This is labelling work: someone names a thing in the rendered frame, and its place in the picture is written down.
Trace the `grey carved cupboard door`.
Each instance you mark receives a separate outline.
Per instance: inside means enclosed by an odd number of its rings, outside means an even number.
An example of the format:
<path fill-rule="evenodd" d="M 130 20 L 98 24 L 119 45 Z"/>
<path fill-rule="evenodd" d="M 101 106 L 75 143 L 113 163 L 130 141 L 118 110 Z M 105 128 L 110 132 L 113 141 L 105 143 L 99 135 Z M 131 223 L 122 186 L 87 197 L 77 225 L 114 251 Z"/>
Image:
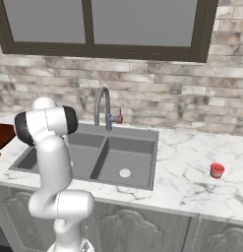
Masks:
<path fill-rule="evenodd" d="M 35 218 L 29 211 L 32 191 L 0 186 L 0 204 L 26 249 L 46 252 L 55 241 L 53 220 Z"/>
<path fill-rule="evenodd" d="M 190 219 L 96 202 L 82 222 L 95 252 L 182 252 Z"/>
<path fill-rule="evenodd" d="M 243 252 L 243 225 L 190 218 L 182 252 Z"/>

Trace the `grey double sink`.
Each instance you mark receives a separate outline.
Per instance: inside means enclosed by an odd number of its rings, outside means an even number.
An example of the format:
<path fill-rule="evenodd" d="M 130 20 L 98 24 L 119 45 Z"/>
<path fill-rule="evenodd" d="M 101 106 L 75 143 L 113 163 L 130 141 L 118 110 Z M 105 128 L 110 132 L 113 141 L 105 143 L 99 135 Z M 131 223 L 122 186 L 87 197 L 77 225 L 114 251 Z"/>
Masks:
<path fill-rule="evenodd" d="M 65 137 L 73 180 L 151 190 L 158 133 L 129 128 L 81 124 Z M 27 148 L 12 164 L 13 170 L 38 173 L 35 147 Z"/>

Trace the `grey curved faucet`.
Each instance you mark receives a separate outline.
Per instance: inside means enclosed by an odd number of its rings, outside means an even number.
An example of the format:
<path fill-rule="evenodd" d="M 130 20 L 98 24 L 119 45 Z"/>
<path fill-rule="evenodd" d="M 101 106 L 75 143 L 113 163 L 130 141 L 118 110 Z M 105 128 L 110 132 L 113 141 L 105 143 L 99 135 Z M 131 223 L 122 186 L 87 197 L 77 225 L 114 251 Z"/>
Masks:
<path fill-rule="evenodd" d="M 94 103 L 94 125 L 99 125 L 99 109 L 101 97 L 105 96 L 105 128 L 107 131 L 112 130 L 112 123 L 116 121 L 116 117 L 110 112 L 110 95 L 107 87 L 102 87 L 98 90 Z"/>

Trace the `dark framed window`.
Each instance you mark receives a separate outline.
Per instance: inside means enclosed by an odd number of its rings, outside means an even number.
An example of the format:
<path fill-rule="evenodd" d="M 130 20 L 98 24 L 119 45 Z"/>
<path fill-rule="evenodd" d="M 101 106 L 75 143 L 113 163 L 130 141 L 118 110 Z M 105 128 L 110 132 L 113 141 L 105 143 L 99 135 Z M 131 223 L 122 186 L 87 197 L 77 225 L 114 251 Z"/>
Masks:
<path fill-rule="evenodd" d="M 205 63 L 218 0 L 0 0 L 5 54 Z"/>

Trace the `small red cup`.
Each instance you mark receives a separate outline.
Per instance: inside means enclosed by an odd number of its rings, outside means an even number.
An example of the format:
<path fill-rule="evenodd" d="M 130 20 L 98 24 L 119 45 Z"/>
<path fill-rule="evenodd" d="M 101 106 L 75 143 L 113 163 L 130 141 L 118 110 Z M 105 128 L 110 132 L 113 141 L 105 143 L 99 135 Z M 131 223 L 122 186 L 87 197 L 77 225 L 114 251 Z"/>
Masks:
<path fill-rule="evenodd" d="M 224 166 L 220 163 L 211 164 L 211 177 L 219 179 L 224 173 Z"/>

